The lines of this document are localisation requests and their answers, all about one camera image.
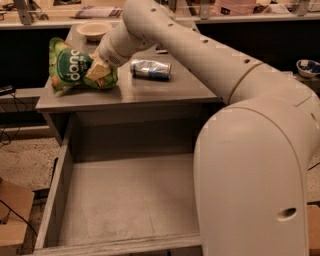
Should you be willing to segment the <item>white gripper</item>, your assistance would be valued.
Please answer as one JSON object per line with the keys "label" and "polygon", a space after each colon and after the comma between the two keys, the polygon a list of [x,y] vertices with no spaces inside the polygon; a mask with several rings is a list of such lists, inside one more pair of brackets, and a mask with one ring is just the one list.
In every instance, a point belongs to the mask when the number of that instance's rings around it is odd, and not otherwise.
{"label": "white gripper", "polygon": [[129,61],[129,57],[119,54],[112,46],[111,34],[105,34],[97,49],[89,54],[90,58],[95,59],[86,73],[86,77],[92,81],[96,81],[110,73],[110,66],[120,67]]}

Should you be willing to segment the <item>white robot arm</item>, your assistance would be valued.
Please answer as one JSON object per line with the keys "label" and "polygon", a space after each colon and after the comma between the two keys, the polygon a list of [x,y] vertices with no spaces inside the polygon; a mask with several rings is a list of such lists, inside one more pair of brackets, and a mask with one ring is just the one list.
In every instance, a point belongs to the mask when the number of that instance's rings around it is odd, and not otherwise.
{"label": "white robot arm", "polygon": [[98,47],[120,67],[162,45],[225,108],[203,126],[194,187],[204,256],[309,256],[306,173],[320,100],[261,61],[176,23],[155,0],[126,0]]}

